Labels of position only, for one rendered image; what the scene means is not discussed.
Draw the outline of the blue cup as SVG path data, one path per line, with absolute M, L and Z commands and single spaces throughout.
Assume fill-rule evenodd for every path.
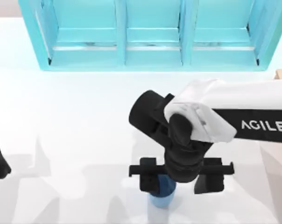
M 176 190 L 176 182 L 168 175 L 158 175 L 159 192 L 150 193 L 150 202 L 157 208 L 167 208 L 171 204 Z

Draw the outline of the light blue rack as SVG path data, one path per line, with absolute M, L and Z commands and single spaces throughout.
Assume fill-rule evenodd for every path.
M 264 70 L 282 0 L 18 0 L 42 70 Z

